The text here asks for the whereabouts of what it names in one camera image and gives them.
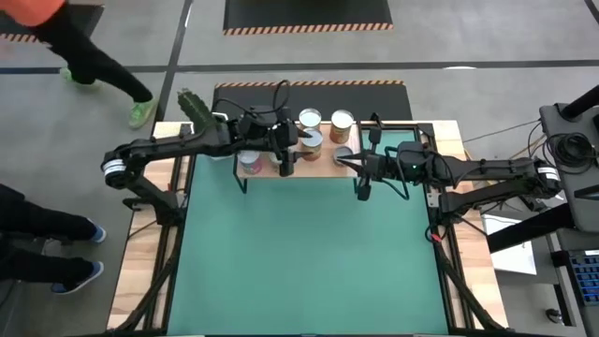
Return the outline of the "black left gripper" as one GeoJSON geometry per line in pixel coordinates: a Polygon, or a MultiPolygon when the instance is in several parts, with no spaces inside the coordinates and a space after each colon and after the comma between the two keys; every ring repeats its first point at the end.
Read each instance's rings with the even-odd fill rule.
{"type": "Polygon", "coordinates": [[[235,141],[236,157],[240,151],[275,153],[282,161],[280,176],[294,173],[297,157],[312,155],[312,151],[296,150],[299,139],[310,139],[312,135],[297,128],[295,123],[282,112],[249,111],[231,121],[231,135],[235,141]]]}

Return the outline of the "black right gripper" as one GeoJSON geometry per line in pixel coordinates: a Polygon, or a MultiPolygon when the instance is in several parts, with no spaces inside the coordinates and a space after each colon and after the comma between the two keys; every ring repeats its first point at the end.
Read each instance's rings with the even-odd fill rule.
{"type": "Polygon", "coordinates": [[[358,200],[368,200],[372,183],[383,183],[400,198],[410,199],[409,184],[423,184],[426,174],[426,146],[417,126],[362,126],[359,129],[361,150],[358,154],[337,155],[336,161],[346,164],[358,174],[358,200]],[[386,146],[398,147],[397,158],[402,166],[403,181],[378,180],[377,154],[386,146]]]}

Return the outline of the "orange can white dots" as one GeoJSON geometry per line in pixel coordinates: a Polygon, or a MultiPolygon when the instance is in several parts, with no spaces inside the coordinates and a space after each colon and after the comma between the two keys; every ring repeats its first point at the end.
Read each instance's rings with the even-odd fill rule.
{"type": "Polygon", "coordinates": [[[303,158],[307,161],[315,161],[321,155],[323,135],[318,129],[306,128],[304,132],[310,135],[309,138],[301,138],[301,149],[305,152],[303,158]]]}

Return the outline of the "corn can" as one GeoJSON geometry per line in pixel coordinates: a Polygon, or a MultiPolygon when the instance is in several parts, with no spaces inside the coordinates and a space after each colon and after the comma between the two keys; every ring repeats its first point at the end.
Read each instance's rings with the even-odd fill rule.
{"type": "Polygon", "coordinates": [[[299,113],[299,123],[302,129],[319,129],[321,122],[321,113],[314,108],[307,108],[299,113]]]}

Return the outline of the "orange pineapple can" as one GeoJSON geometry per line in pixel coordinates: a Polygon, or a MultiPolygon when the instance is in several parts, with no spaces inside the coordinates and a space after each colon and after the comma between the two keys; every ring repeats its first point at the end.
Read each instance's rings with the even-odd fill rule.
{"type": "Polygon", "coordinates": [[[330,140],[337,144],[346,143],[349,140],[354,122],[354,116],[350,111],[334,111],[331,115],[330,140]]]}

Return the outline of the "pink chicken soup can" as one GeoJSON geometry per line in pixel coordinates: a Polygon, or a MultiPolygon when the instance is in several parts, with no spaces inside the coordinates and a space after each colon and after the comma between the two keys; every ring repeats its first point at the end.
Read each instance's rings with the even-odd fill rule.
{"type": "Polygon", "coordinates": [[[246,174],[255,175],[262,169],[261,153],[257,151],[240,151],[238,162],[246,174]]]}

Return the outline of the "wooden shelf black legs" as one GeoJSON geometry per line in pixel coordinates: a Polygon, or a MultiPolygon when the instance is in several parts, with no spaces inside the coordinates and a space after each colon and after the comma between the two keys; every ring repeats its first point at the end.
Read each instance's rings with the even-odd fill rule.
{"type": "MultiPolygon", "coordinates": [[[[358,175],[347,166],[337,167],[333,164],[333,152],[339,146],[348,146],[353,150],[353,154],[361,150],[360,133],[357,124],[353,124],[349,140],[343,144],[337,144],[330,140],[329,132],[331,122],[323,122],[320,125],[320,132],[324,140],[321,147],[321,155],[315,161],[306,161],[299,159],[294,165],[294,173],[288,176],[288,179],[349,179],[354,186],[357,186],[358,175]]],[[[247,184],[250,179],[281,179],[280,172],[275,171],[268,158],[268,153],[261,153],[262,169],[255,175],[246,174],[238,157],[234,160],[233,175],[243,192],[247,191],[247,184]]]]}

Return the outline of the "black floor mat hazard stripes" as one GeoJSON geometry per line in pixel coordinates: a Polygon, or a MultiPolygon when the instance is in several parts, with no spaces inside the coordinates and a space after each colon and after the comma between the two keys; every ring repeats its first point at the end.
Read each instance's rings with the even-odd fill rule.
{"type": "MultiPolygon", "coordinates": [[[[269,108],[275,81],[222,82],[215,85],[213,97],[228,98],[245,108],[269,108]]],[[[384,121],[413,119],[407,89],[399,80],[374,81],[293,81],[278,97],[286,100],[292,116],[308,108],[318,110],[325,121],[336,110],[348,110],[360,121],[376,113],[384,121]]]]}
{"type": "Polygon", "coordinates": [[[226,36],[392,30],[388,0],[226,0],[226,36]]]}
{"type": "MultiPolygon", "coordinates": [[[[73,4],[68,6],[70,17],[86,36],[90,36],[104,11],[103,5],[73,4]]],[[[0,12],[0,40],[16,43],[38,43],[31,32],[0,12]]]]}

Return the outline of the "white plant pot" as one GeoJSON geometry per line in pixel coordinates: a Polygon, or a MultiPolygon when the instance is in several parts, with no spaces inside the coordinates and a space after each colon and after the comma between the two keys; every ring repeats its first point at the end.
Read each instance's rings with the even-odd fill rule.
{"type": "MultiPolygon", "coordinates": [[[[223,140],[230,140],[230,132],[228,130],[227,121],[229,120],[228,115],[223,112],[214,112],[212,117],[216,120],[217,126],[219,128],[219,137],[223,140]]],[[[213,157],[213,161],[223,161],[229,158],[232,158],[233,154],[228,154],[224,156],[213,157]]]]}

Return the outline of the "green table mat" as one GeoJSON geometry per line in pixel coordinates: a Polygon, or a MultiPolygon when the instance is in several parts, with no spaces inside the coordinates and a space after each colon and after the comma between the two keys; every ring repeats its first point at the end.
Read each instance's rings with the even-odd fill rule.
{"type": "Polygon", "coordinates": [[[447,331],[423,189],[349,179],[252,179],[197,159],[171,335],[447,331]]]}

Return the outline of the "black diagonal stand beam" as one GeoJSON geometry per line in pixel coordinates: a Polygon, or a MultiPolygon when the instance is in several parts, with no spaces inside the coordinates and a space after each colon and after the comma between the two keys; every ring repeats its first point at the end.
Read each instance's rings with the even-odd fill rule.
{"type": "Polygon", "coordinates": [[[487,236],[489,251],[491,253],[499,252],[563,228],[577,229],[568,204],[554,207],[489,234],[487,236]]]}

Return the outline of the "white paper sheet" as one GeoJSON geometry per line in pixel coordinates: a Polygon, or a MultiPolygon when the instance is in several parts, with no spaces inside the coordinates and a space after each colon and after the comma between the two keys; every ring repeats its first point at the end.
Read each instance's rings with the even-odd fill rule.
{"type": "MultiPolygon", "coordinates": [[[[484,229],[488,235],[513,226],[518,222],[516,219],[488,214],[483,215],[482,219],[484,229]]],[[[491,260],[496,271],[537,274],[531,241],[492,253],[491,260]]]]}

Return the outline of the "grey equipment cart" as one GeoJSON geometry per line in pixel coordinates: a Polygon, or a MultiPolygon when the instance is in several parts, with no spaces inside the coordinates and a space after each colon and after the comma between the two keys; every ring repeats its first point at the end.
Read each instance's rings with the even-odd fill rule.
{"type": "MultiPolygon", "coordinates": [[[[548,137],[555,134],[581,133],[599,150],[599,131],[593,123],[593,118],[599,115],[599,106],[584,112],[575,122],[564,120],[554,106],[543,106],[539,113],[543,129],[548,137]]],[[[588,170],[578,175],[565,173],[565,171],[579,171],[579,168],[568,168],[561,164],[558,164],[558,168],[576,228],[580,231],[599,233],[599,199],[575,196],[575,192],[579,189],[599,185],[599,168],[592,164],[588,170]]]]}

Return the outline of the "black round pole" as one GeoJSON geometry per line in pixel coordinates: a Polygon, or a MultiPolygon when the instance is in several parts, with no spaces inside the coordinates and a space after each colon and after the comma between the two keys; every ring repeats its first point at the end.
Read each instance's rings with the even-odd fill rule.
{"type": "Polygon", "coordinates": [[[578,120],[584,112],[597,105],[599,105],[599,84],[595,85],[587,93],[560,109],[559,113],[564,120],[574,122],[578,120]]]}

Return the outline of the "backlit keyboard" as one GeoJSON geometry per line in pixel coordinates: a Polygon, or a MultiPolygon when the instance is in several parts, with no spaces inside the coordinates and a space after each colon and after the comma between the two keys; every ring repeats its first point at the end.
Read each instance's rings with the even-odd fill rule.
{"type": "Polygon", "coordinates": [[[599,306],[599,250],[570,251],[567,269],[581,306],[599,306]]]}

